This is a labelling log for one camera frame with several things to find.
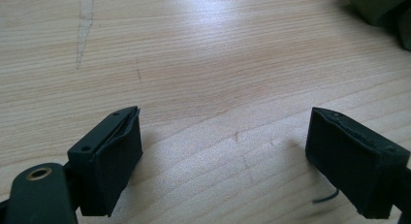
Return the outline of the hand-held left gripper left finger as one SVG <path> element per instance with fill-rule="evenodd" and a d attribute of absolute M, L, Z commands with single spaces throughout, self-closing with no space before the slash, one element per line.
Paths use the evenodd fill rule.
<path fill-rule="evenodd" d="M 109 114 L 68 150 L 84 216 L 110 216 L 142 157 L 140 110 Z"/>

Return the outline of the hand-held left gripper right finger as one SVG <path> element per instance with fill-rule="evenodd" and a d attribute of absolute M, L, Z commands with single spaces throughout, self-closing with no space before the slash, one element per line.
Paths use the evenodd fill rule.
<path fill-rule="evenodd" d="M 340 113 L 314 108 L 305 154 L 358 213 L 387 219 L 393 207 L 410 217 L 410 151 Z"/>

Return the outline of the olive green shorts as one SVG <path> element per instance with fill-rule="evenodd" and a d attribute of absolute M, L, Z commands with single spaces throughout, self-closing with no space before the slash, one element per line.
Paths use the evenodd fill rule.
<path fill-rule="evenodd" d="M 411 0 L 349 0 L 371 25 L 395 27 L 411 51 Z"/>

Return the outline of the thin dark thread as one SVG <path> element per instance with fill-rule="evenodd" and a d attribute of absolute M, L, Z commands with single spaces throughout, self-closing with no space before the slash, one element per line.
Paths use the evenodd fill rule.
<path fill-rule="evenodd" d="M 335 198 L 336 196 L 338 196 L 339 191 L 340 191 L 339 189 L 336 189 L 332 194 L 330 194 L 327 197 L 320 198 L 320 199 L 315 199 L 315 200 L 312 201 L 312 204 L 319 204 L 319 203 L 329 201 L 329 200 Z"/>

